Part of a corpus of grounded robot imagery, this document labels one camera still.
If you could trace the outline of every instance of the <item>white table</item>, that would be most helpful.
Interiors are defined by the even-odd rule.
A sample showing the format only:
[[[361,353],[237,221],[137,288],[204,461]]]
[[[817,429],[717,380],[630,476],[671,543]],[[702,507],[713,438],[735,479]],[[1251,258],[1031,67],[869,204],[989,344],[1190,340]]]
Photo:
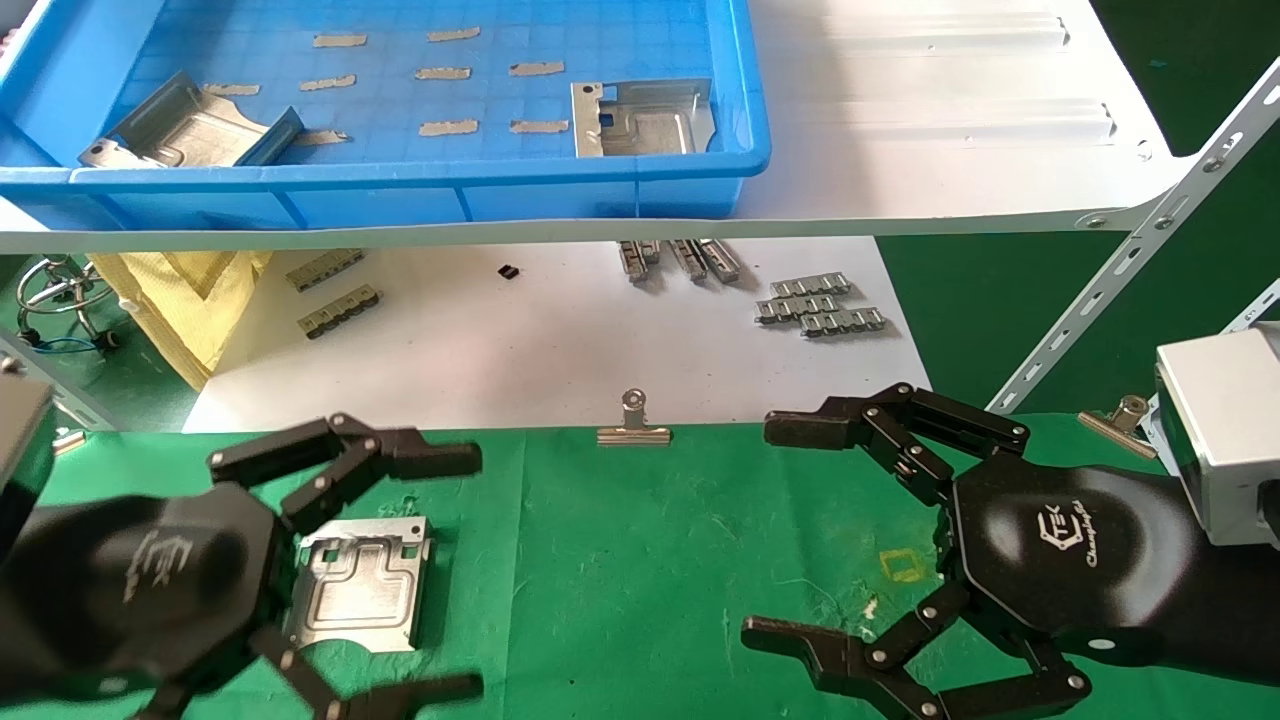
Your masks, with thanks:
[[[630,387],[648,393],[652,423],[746,423],[928,384],[872,238],[728,245],[748,270],[739,287],[698,287],[666,251],[660,274],[632,287],[617,245],[595,242],[371,250],[298,293],[284,273],[316,252],[280,252],[184,430],[279,429],[337,410],[421,428],[616,425]],[[504,264],[520,277],[499,277]],[[768,282],[832,270],[856,286],[845,306],[878,306],[884,332],[809,341],[754,323]],[[378,307],[302,336],[298,318],[366,282]]]

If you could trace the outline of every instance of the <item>green floor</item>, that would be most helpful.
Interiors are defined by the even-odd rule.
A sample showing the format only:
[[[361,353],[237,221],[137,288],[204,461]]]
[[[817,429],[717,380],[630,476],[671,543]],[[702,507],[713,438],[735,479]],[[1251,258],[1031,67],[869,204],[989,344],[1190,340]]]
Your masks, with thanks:
[[[1198,151],[1280,53],[1275,0],[1094,0],[1094,8],[1180,155]],[[1149,393],[1157,345],[1219,332],[1280,277],[1270,222],[1280,196],[1277,160],[1280,131],[1231,172],[1023,409],[1108,409],[1121,395]],[[933,387],[982,405],[1123,237],[881,237],[879,247]],[[9,296],[0,297],[6,327]],[[114,307],[108,313],[120,319]],[[59,364],[131,427],[180,427],[195,395],[129,323],[118,328],[131,337],[110,363],[73,355]]]

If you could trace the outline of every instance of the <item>silver metal plate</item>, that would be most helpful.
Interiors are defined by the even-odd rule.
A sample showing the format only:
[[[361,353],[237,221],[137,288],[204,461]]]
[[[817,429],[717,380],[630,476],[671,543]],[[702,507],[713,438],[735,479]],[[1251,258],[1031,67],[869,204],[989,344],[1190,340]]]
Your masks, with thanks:
[[[431,543],[426,518],[333,520],[302,538],[289,641],[351,641],[412,652],[417,596]]]
[[[705,152],[716,135],[710,78],[575,82],[570,92],[579,158]]]
[[[187,73],[164,83],[79,160],[95,168],[204,168],[265,165],[302,131],[293,108],[270,127],[236,102],[196,87]]]

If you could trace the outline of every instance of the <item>white shelf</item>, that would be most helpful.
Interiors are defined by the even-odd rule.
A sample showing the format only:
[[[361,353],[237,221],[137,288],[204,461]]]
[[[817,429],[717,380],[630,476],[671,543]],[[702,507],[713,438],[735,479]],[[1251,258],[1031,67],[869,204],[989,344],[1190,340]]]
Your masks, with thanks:
[[[595,242],[375,250],[305,293],[284,273],[315,252],[276,254],[184,432],[273,430],[338,410],[424,429],[617,425],[631,387],[649,395],[653,424],[758,423],[828,395],[928,387],[872,238],[731,247],[746,270],[737,286],[695,286],[664,250],[657,279],[632,287],[617,245]],[[499,277],[504,264],[520,277]],[[890,327],[808,341],[753,322],[768,282],[832,270],[856,288],[846,307],[874,305]],[[383,292],[379,306],[302,336],[298,318],[364,283]]]
[[[1088,0],[753,0],[773,160],[728,220],[6,233],[4,251],[1036,232],[1149,204],[1187,163]],[[1132,229],[1143,211],[1112,217]]]

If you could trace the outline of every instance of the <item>metal clip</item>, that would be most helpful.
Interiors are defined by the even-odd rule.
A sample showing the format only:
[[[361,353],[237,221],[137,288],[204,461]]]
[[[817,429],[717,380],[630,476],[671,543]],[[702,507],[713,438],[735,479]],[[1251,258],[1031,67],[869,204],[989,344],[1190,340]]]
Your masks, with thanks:
[[[1120,398],[1120,405],[1107,418],[1098,418],[1093,413],[1080,413],[1076,418],[1091,430],[1101,434],[1120,447],[1140,455],[1147,460],[1155,460],[1156,448],[1134,437],[1138,421],[1147,414],[1149,406],[1138,395],[1126,395]]]
[[[595,443],[609,446],[668,446],[671,430],[644,424],[644,391],[631,388],[622,393],[622,427],[595,430]]]

